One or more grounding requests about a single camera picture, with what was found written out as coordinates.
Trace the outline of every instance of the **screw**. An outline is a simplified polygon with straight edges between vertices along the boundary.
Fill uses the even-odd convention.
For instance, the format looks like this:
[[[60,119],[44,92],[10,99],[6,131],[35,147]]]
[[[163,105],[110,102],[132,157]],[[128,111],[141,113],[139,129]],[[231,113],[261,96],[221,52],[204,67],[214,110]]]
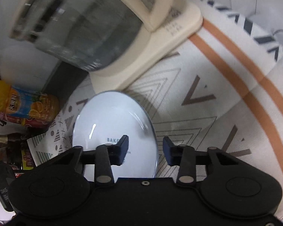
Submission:
[[[108,183],[111,181],[111,177],[109,176],[98,176],[97,177],[97,182],[100,182],[100,183]]]
[[[182,183],[191,183],[191,182],[194,182],[194,178],[191,176],[181,176],[179,178],[179,181]]]
[[[142,181],[141,184],[143,186],[148,186],[148,185],[150,185],[150,182],[149,181]]]

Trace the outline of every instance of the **white plate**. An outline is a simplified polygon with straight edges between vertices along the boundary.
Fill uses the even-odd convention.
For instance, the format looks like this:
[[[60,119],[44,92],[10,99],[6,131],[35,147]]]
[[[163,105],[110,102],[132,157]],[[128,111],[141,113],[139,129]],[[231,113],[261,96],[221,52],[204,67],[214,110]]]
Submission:
[[[116,144],[129,136],[129,149],[121,166],[112,166],[114,181],[119,177],[152,178],[156,174],[158,147],[152,123],[142,106],[121,92],[109,91],[94,96],[77,117],[73,146],[95,150]],[[94,181],[94,165],[86,165],[84,177]]]

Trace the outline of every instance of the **patterned tablecloth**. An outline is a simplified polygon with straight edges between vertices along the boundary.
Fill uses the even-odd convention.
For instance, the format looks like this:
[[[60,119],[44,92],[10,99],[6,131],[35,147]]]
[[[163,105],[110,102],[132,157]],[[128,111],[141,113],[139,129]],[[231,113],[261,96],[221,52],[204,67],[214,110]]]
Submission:
[[[162,138],[216,146],[275,177],[283,188],[283,47],[260,27],[211,0],[192,0],[200,31],[124,90],[148,112],[159,148],[157,177],[177,176]],[[29,141],[36,164],[72,146],[77,115],[94,95],[85,79],[49,131]],[[197,179],[206,177],[204,167]],[[283,217],[283,199],[276,216]]]

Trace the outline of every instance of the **orange fruit image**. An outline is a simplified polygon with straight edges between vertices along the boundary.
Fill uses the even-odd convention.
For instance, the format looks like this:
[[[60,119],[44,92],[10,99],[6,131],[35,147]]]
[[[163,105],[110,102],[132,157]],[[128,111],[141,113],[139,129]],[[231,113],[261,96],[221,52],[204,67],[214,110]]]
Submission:
[[[34,110],[34,109],[30,110],[30,111],[28,112],[28,114],[29,114],[29,117],[31,117],[31,118],[36,118],[36,119],[38,119],[38,118],[41,117],[40,113],[39,113],[37,110]]]
[[[43,111],[43,104],[42,102],[33,102],[31,105],[30,105],[30,108],[32,110],[36,110],[38,111],[39,113]]]

